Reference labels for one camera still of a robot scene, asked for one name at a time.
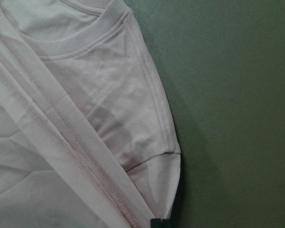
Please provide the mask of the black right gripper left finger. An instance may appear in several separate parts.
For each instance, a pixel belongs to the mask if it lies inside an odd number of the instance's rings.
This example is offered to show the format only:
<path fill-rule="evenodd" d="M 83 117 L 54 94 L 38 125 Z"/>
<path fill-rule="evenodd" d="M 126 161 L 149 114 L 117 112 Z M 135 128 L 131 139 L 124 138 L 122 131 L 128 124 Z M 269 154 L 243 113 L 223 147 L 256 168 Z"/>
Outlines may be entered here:
<path fill-rule="evenodd" d="M 161 218 L 152 218 L 150 220 L 151 228 L 162 228 L 162 219 Z"/>

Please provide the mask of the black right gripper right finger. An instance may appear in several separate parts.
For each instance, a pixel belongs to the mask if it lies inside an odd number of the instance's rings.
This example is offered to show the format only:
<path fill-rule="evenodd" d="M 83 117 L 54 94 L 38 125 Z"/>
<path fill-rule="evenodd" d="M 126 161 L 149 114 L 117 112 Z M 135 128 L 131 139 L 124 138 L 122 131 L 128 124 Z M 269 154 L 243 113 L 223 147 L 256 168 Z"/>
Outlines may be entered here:
<path fill-rule="evenodd" d="M 162 228 L 171 228 L 171 220 L 169 218 L 162 219 Z"/>

